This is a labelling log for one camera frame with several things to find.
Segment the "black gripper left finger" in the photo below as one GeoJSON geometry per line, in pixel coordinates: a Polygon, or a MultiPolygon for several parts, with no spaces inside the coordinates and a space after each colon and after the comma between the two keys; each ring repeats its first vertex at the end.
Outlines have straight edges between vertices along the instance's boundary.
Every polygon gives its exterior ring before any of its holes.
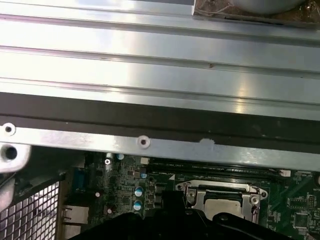
{"type": "Polygon", "coordinates": [[[162,207],[156,209],[152,216],[141,217],[133,212],[126,212],[103,223],[91,227],[73,240],[173,240],[175,233],[170,229],[169,204],[173,203],[175,192],[163,191],[162,207]]]}

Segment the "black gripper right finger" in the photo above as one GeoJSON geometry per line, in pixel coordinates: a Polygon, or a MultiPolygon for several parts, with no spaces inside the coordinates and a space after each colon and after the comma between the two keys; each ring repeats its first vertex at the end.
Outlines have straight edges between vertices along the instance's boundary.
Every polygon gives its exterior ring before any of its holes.
{"type": "Polygon", "coordinates": [[[211,220],[188,208],[182,191],[174,192],[174,231],[183,240],[289,240],[290,237],[242,219],[218,213],[211,220]]]}

